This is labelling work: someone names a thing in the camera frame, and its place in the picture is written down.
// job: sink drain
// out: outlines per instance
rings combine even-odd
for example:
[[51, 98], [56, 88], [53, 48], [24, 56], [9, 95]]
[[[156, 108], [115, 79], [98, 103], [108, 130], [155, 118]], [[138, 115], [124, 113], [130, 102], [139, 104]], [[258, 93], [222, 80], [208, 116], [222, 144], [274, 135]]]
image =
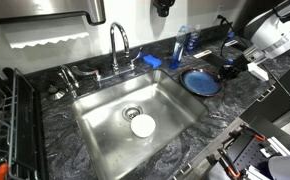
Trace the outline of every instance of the sink drain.
[[134, 117], [143, 113], [144, 113], [143, 109], [136, 104], [128, 105], [123, 109], [123, 117], [127, 121], [131, 121]]

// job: dish soap bottle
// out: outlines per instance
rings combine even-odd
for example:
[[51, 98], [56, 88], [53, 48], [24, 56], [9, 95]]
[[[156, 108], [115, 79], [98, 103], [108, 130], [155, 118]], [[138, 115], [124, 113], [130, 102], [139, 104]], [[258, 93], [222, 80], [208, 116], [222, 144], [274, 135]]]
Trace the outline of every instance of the dish soap bottle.
[[172, 56], [171, 63], [169, 64], [170, 69], [177, 69], [179, 66], [179, 63], [181, 62], [181, 57], [184, 49], [184, 43], [186, 40], [186, 26], [182, 26], [180, 30], [178, 31], [178, 34], [176, 36], [176, 43], [174, 47], [174, 53]]
[[201, 34], [201, 26], [197, 24], [191, 33], [191, 37], [189, 38], [189, 41], [187, 42], [186, 49], [187, 51], [193, 50], [197, 44], [198, 44], [198, 37]]

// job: dish rack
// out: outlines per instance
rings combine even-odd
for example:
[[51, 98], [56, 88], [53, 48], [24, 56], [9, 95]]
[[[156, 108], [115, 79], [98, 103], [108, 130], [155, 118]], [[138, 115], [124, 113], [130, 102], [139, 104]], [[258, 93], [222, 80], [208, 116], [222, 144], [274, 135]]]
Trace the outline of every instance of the dish rack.
[[10, 91], [1, 91], [0, 166], [8, 165], [5, 179], [47, 179], [38, 93], [16, 68]]

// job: black cable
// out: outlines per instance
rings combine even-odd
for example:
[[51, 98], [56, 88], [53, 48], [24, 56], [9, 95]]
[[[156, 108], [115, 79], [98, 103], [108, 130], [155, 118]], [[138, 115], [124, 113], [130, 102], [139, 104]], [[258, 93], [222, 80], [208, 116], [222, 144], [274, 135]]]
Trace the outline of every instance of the black cable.
[[227, 39], [228, 39], [228, 38], [226, 37], [225, 40], [224, 40], [224, 42], [223, 42], [223, 44], [222, 44], [222, 46], [221, 46], [221, 53], [220, 53], [220, 56], [221, 56], [222, 58], [224, 58], [224, 56], [223, 56], [223, 49], [224, 49], [224, 45], [225, 45]]
[[281, 19], [281, 18], [283, 18], [282, 16], [280, 16], [279, 14], [278, 14], [278, 12], [276, 11], [276, 9], [275, 8], [273, 8], [272, 9], [272, 11], [274, 12], [274, 14], [276, 15], [276, 17], [278, 17], [278, 19]]
[[224, 16], [222, 16], [222, 15], [218, 15], [217, 18], [218, 18], [218, 19], [222, 19], [222, 21], [225, 21], [226, 24], [231, 28], [231, 30], [232, 30], [232, 31], [237, 35], [237, 37], [238, 37], [238, 38], [242, 41], [242, 43], [246, 46], [246, 48], [248, 48], [247, 44], [244, 42], [244, 40], [241, 38], [241, 36], [239, 36], [239, 35], [236, 33], [236, 31], [235, 31], [235, 29], [233, 28], [233, 26], [231, 25], [231, 23], [228, 22], [227, 19], [226, 19]]
[[[243, 41], [243, 39], [235, 32], [234, 28], [232, 27], [232, 25], [227, 21], [227, 19], [222, 16], [222, 15], [218, 15], [217, 16], [218, 19], [222, 19], [222, 21], [225, 21], [226, 24], [232, 29], [232, 31], [237, 35], [237, 37], [243, 42], [243, 44], [246, 46], [246, 48], [248, 48], [247, 44]], [[290, 97], [290, 93], [287, 91], [287, 89], [283, 86], [283, 84], [274, 76], [274, 74], [272, 74], [269, 69], [263, 64], [261, 63], [261, 65], [264, 67], [264, 69], [272, 76], [272, 78], [276, 81], [277, 84], [279, 84], [282, 89], [286, 92], [286, 94]]]

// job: granite countertop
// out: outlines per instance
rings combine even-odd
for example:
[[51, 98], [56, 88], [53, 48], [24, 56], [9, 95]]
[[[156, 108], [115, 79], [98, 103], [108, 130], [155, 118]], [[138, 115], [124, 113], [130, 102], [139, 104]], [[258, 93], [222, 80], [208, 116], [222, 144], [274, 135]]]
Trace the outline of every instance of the granite countertop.
[[[209, 49], [214, 54], [219, 55], [221, 43], [222, 40], [207, 41], [193, 52], [184, 52], [180, 67], [176, 70], [168, 68], [174, 39], [145, 45], [144, 54], [152, 54], [161, 59], [163, 64], [159, 69], [167, 72], [179, 82], [179, 74], [186, 68], [202, 68], [217, 72], [217, 68], [202, 59], [195, 59], [193, 54]], [[136, 56], [137, 51], [138, 48], [134, 48], [131, 51], [131, 57]], [[232, 47], [226, 47], [223, 54], [227, 58], [235, 58], [241, 52]], [[109, 55], [104, 55], [93, 58], [93, 60], [76, 63], [76, 65], [83, 70], [98, 68], [101, 71], [108, 71], [111, 64], [110, 59]], [[122, 54], [118, 62], [126, 62]], [[280, 77], [290, 69], [290, 58], [268, 60], [264, 64], [276, 77]], [[102, 82], [101, 86], [93, 81], [91, 77], [79, 77], [80, 88], [78, 93], [93, 93], [152, 70], [149, 65], [140, 60], [135, 61], [135, 65], [136, 69], [133, 72], [106, 80]], [[67, 94], [58, 101], [51, 101], [47, 98], [48, 93], [46, 91], [49, 84], [64, 87], [55, 70], [45, 70], [29, 78], [30, 82], [35, 84], [35, 87], [41, 93], [49, 177], [50, 179], [97, 179], [72, 113], [73, 99], [71, 95]], [[267, 83], [255, 79], [247, 72], [243, 72], [239, 74], [238, 78], [224, 83], [223, 90], [217, 96], [210, 98], [197, 97], [208, 107], [209, 114], [123, 179], [171, 179], [177, 170], [191, 162], [204, 147], [267, 88]]]

